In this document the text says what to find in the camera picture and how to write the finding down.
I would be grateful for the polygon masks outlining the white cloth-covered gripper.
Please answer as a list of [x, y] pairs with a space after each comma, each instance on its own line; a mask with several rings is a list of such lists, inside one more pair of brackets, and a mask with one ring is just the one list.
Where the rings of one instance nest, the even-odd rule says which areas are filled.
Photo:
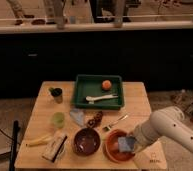
[[157, 141], [157, 132], [149, 121], [137, 125], [132, 136], [135, 138], [134, 150], [144, 150]]

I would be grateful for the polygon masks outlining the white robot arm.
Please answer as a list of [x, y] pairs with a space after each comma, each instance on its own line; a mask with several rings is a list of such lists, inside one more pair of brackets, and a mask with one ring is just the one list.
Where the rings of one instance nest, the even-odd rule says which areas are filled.
[[184, 113], [176, 106], [152, 112], [133, 130], [135, 143], [132, 152], [139, 153], [165, 136], [193, 153], [193, 130], [183, 123], [184, 118]]

